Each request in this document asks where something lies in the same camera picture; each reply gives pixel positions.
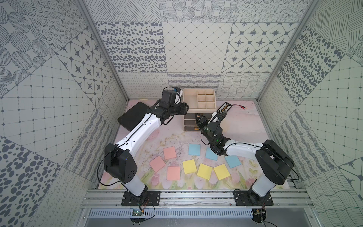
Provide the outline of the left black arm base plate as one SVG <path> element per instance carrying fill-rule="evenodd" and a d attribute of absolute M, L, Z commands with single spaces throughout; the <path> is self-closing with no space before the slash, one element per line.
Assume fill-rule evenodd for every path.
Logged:
<path fill-rule="evenodd" d="M 140 196 L 135 196 L 130 191 L 126 191 L 123 194 L 122 206 L 158 206 L 160 194 L 160 191 L 146 191 Z"/>

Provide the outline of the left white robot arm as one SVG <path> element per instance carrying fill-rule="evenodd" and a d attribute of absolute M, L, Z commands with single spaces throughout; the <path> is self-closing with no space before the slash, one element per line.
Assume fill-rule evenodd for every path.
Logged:
<path fill-rule="evenodd" d="M 117 178 L 124 187 L 138 200 L 147 196 L 147 186 L 136 176 L 138 166 L 135 156 L 141 145 L 160 126 L 166 125 L 167 119 L 175 115 L 186 115 L 187 103 L 158 104 L 149 107 L 139 124 L 122 140 L 105 147 L 104 170 Z"/>

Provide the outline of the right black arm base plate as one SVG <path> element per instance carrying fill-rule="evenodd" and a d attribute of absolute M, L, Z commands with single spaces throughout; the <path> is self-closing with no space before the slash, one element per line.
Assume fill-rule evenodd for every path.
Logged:
<path fill-rule="evenodd" d="M 257 195 L 253 190 L 240 190 L 233 191 L 233 198 L 236 206 L 273 206 L 274 202 L 270 192 L 265 196 Z"/>

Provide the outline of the yellow sticky note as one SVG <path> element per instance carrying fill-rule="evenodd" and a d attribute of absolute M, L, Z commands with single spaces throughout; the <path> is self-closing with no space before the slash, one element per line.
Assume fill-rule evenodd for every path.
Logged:
<path fill-rule="evenodd" d="M 197 167 L 194 159 L 183 161 L 182 165 L 185 175 L 197 172 Z"/>
<path fill-rule="evenodd" d="M 206 180 L 210 180 L 212 170 L 213 170 L 213 167 L 207 166 L 205 164 L 200 164 L 197 176 L 199 176 L 203 179 L 206 179 Z"/>
<path fill-rule="evenodd" d="M 231 176 L 225 164 L 218 165 L 213 170 L 219 181 Z"/>

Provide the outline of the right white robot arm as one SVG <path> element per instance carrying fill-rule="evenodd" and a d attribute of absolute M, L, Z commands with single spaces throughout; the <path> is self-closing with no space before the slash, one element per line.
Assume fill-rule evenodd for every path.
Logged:
<path fill-rule="evenodd" d="M 262 199 L 276 185 L 284 184 L 295 163 L 273 140 L 266 140 L 263 143 L 247 143 L 225 137 L 220 126 L 225 116 L 226 112 L 214 112 L 212 118 L 208 119 L 206 116 L 196 113 L 195 121 L 216 155 L 237 156 L 258 162 L 262 174 L 252 184 L 248 195 L 251 198 Z"/>

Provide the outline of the beige drawer organizer cabinet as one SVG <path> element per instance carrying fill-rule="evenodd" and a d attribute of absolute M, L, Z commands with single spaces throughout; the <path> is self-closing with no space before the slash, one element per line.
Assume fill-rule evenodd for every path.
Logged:
<path fill-rule="evenodd" d="M 188 113 L 216 112 L 216 96 L 214 89 L 183 89 L 182 100 L 189 105 Z"/>

